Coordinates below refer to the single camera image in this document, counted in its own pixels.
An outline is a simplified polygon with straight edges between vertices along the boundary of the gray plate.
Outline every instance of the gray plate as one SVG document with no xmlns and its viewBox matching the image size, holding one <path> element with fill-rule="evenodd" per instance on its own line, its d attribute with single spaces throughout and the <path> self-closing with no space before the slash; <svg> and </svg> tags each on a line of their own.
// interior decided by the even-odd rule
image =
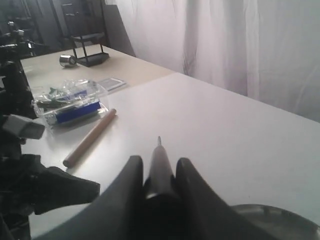
<svg viewBox="0 0 320 240">
<path fill-rule="evenodd" d="M 293 212 L 258 204 L 236 205 L 232 208 L 279 240 L 320 240 L 320 227 Z"/>
</svg>

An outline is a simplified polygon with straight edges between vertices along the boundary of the table surface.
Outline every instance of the table surface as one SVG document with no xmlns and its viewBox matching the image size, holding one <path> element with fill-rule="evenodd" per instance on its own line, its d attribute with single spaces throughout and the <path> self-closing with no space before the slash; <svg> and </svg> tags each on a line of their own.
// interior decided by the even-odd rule
<svg viewBox="0 0 320 240">
<path fill-rule="evenodd" d="M 202 177 L 228 204 L 283 208 L 320 225 L 320 124 L 194 78 L 173 73 L 108 96 L 118 117 L 79 164 L 67 172 L 105 190 L 129 156 L 140 155 L 146 178 L 157 137 L 175 172 L 190 158 Z M 94 122 L 41 140 L 24 153 L 65 170 L 62 160 Z M 37 236 L 81 211 L 85 205 L 30 217 Z"/>
<path fill-rule="evenodd" d="M 101 52 L 100 45 L 87 46 L 86 50 L 88 55 Z M 110 58 L 104 63 L 92 67 L 79 64 L 75 68 L 60 66 L 60 56 L 62 54 L 73 55 L 72 50 L 28 58 L 21 62 L 31 88 L 58 86 L 64 80 L 90 79 L 100 81 L 106 78 L 124 80 L 129 86 L 136 86 L 173 73 L 167 68 L 105 46 L 103 50 L 109 53 Z M 82 48 L 78 48 L 76 51 L 78 57 L 84 55 Z"/>
</svg>

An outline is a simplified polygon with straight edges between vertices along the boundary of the wooden dowel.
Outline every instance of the wooden dowel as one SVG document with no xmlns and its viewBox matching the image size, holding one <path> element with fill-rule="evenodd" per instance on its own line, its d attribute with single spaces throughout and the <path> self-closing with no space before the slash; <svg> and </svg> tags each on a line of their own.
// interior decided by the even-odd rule
<svg viewBox="0 0 320 240">
<path fill-rule="evenodd" d="M 64 159 L 63 165 L 67 168 L 72 168 L 80 160 L 81 156 L 99 137 L 103 130 L 115 118 L 117 111 L 111 109 L 100 122 L 84 137 L 80 144 Z"/>
</svg>

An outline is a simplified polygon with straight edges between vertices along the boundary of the white backdrop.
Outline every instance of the white backdrop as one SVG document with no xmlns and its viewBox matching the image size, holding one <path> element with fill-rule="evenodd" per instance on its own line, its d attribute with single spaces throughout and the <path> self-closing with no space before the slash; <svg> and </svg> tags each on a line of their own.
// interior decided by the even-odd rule
<svg viewBox="0 0 320 240">
<path fill-rule="evenodd" d="M 107 0 L 138 58 L 320 122 L 319 0 Z"/>
</svg>

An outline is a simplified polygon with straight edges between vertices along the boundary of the clear plastic box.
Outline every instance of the clear plastic box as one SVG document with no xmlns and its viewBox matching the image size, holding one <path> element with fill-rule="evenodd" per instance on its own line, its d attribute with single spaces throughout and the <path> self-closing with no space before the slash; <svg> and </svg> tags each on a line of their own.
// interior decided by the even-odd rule
<svg viewBox="0 0 320 240">
<path fill-rule="evenodd" d="M 33 93 L 33 107 L 47 127 L 72 124 L 109 109 L 108 91 L 92 80 L 66 80 L 63 86 L 50 87 L 46 92 L 42 89 L 41 93 Z"/>
</svg>

